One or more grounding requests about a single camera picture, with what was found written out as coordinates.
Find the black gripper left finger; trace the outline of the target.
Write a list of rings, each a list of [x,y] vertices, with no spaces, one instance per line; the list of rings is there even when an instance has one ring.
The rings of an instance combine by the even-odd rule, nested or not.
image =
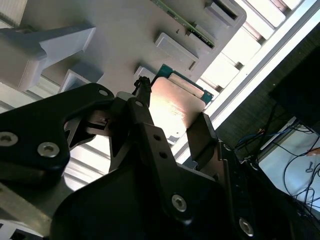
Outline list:
[[[110,141],[110,173],[130,164],[146,167],[163,211],[183,225],[192,221],[178,166],[162,129],[149,112],[150,80],[135,83],[124,100],[90,83],[2,113],[0,178],[48,188],[56,184],[72,148],[97,135]]]

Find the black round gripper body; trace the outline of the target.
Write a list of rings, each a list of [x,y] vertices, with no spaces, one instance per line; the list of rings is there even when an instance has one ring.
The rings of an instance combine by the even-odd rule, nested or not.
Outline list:
[[[237,240],[222,187],[203,173],[178,166],[193,210],[184,225],[165,213],[147,168],[130,164],[69,195],[51,223],[53,240]]]

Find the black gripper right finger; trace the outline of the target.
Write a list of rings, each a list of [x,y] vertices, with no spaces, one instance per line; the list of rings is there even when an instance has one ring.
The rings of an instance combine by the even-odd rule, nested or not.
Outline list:
[[[218,139],[208,115],[200,113],[186,133],[196,170],[213,179],[204,218],[212,239],[308,238],[308,227],[295,208],[257,164],[240,163],[234,151]]]

